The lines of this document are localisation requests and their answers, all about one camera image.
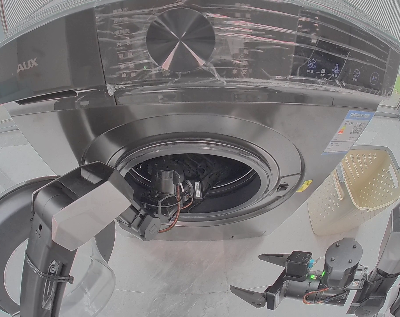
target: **stainless steel panel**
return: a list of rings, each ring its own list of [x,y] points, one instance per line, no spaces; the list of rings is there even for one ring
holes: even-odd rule
[[[379,102],[375,96],[350,92],[282,90],[240,92],[233,88],[231,92],[216,90],[213,97],[212,93],[197,93],[196,98],[192,94],[188,97],[189,91],[172,92],[174,98],[169,98],[169,90],[135,92],[133,97],[127,92],[125,97],[118,98],[120,103],[127,104],[106,107],[98,107],[95,100],[99,99],[99,92],[93,91],[55,101],[10,103],[7,108],[34,149],[58,174],[78,166],[93,147],[101,154],[93,153],[90,159],[107,159],[113,165],[119,161],[118,156],[122,157],[117,152],[124,145],[132,143],[134,150],[142,139],[152,142],[157,135],[181,138],[182,134],[187,137],[187,132],[202,133],[203,137],[219,134],[229,141],[242,139],[257,154],[261,151],[262,155],[272,156],[280,176],[283,170],[290,170],[285,175],[300,173],[295,188],[286,195],[269,197],[271,205],[262,205],[252,212],[246,210],[241,218],[221,217],[201,223],[182,220],[173,230],[158,237],[220,240],[268,235],[275,230],[342,159],[343,154],[322,155],[322,152],[348,110],[357,109],[356,105],[362,105],[359,109],[375,110]],[[84,98],[88,104],[81,104]],[[126,133],[121,131],[125,127],[130,128]],[[306,180],[313,181],[305,191],[295,192]]]
[[[56,19],[0,46],[0,104],[104,85],[93,9]]]

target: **front-loading washing machine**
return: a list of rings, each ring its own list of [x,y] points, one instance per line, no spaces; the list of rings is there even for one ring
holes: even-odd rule
[[[58,175],[102,161],[137,198],[152,161],[182,166],[194,203],[160,239],[268,235],[398,72],[397,40],[322,1],[80,4],[0,44],[0,104]]]

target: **cream laundry basket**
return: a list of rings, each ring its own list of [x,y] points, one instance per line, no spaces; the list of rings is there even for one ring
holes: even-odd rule
[[[400,169],[387,147],[356,146],[308,198],[316,235],[358,227],[400,198]]]

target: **qr code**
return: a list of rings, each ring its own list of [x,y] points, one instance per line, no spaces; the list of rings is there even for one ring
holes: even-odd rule
[[[361,134],[361,132],[366,128],[367,122],[358,122],[354,128],[350,131],[350,134]]]

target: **yellow warning sticker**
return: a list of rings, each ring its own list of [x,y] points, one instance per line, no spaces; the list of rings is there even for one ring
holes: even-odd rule
[[[301,186],[301,188],[297,190],[297,193],[301,193],[301,192],[303,192],[304,190],[306,190],[307,187],[308,187],[312,182],[313,182],[313,180],[308,180],[308,181],[304,182],[303,185]]]

